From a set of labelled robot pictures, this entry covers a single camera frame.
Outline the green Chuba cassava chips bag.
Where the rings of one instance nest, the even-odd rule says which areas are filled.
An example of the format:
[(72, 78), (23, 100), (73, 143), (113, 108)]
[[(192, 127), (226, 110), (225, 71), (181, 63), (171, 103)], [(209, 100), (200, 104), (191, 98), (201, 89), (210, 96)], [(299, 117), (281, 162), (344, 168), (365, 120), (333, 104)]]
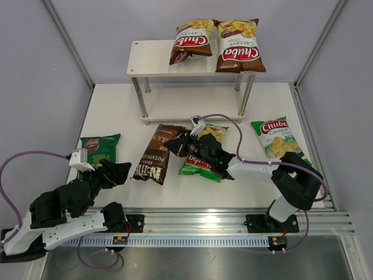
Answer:
[[(199, 133), (198, 139), (204, 135), (212, 135), (215, 140), (219, 143), (223, 142), (225, 134), (229, 127), (215, 126), (212, 124), (206, 124), (204, 130)], [(202, 177), (219, 183), (221, 180), (211, 171), (211, 166), (192, 155), (188, 155), (180, 170), (179, 175), (194, 175), (199, 174)]]

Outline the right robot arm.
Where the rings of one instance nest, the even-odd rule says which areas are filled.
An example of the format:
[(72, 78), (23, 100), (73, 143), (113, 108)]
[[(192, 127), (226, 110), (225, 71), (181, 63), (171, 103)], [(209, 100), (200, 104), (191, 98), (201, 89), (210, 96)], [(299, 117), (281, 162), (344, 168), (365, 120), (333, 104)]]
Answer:
[(226, 152), (213, 135), (197, 137), (186, 130), (165, 144), (175, 156), (193, 156), (210, 166), (221, 180), (270, 181), (281, 193), (264, 214), (248, 215), (251, 233), (298, 232), (295, 213), (308, 211), (316, 200), (323, 177), (294, 152), (277, 160), (244, 160)]

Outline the brown Chuba cassava chips bag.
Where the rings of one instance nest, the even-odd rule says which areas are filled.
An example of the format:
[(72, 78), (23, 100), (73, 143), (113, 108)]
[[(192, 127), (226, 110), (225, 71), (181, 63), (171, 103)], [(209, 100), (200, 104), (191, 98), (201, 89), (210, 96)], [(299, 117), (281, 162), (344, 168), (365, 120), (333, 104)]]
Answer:
[(216, 72), (266, 72), (256, 40), (259, 19), (219, 21)]

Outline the brown Kettle potato chips bag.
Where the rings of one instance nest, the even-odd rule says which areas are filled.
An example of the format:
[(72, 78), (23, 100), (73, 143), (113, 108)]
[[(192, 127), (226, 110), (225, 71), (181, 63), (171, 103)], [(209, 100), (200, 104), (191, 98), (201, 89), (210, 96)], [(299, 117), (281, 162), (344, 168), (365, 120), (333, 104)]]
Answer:
[(179, 125), (160, 124), (136, 166), (132, 178), (140, 181), (152, 180), (162, 186), (170, 157), (170, 151), (164, 144), (179, 136), (185, 129)]

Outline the green Real hand cooked bag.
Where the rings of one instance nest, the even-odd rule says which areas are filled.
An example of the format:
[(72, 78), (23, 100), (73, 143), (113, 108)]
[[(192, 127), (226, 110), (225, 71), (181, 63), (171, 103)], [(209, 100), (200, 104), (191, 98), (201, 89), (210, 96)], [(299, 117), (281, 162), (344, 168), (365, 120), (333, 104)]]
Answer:
[(81, 148), (87, 149), (87, 162), (95, 169), (101, 167), (100, 160), (117, 162), (117, 145), (121, 134), (109, 136), (81, 137)]

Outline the white two-tier shelf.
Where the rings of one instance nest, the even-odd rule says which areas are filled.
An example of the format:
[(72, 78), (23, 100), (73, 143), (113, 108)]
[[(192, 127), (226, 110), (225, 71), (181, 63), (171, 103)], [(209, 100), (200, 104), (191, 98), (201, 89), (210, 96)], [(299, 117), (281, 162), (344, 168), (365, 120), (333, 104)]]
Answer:
[(142, 120), (151, 122), (188, 121), (194, 115), (210, 115), (219, 120), (226, 115), (240, 123), (255, 79), (247, 73), (247, 84), (241, 87), (243, 75), (235, 83), (156, 83), (150, 78), (222, 78), (216, 72), (218, 44), (211, 41), (213, 55), (180, 64), (169, 65), (173, 41), (134, 41), (128, 60), (127, 74), (138, 98)]

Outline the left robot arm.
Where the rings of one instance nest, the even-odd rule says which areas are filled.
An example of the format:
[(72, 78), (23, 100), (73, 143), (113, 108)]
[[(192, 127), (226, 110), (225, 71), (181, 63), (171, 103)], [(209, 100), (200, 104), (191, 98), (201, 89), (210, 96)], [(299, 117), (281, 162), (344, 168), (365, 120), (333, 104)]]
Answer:
[(96, 232), (120, 232), (126, 225), (121, 204), (111, 202), (85, 216), (103, 189), (123, 185), (131, 163), (101, 161), (101, 166), (53, 191), (44, 192), (30, 205), (22, 225), (4, 229), (2, 263), (37, 260), (72, 239)]

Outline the aluminium mounting rail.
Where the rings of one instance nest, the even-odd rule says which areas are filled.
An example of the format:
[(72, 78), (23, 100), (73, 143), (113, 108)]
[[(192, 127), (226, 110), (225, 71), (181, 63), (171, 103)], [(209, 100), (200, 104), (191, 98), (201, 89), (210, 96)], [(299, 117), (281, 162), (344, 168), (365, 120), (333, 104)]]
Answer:
[(350, 215), (346, 212), (302, 211), (283, 226), (270, 229), (259, 212), (144, 212), (128, 213), (131, 234), (181, 235), (354, 235)]

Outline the brown Chuba bag text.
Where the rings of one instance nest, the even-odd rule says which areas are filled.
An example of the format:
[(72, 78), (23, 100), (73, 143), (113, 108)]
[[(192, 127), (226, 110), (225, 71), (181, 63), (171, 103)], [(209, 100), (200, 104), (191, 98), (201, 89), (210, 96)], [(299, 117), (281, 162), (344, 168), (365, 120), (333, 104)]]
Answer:
[(194, 19), (177, 28), (169, 65), (188, 60), (211, 57), (210, 39), (218, 21), (214, 19)]

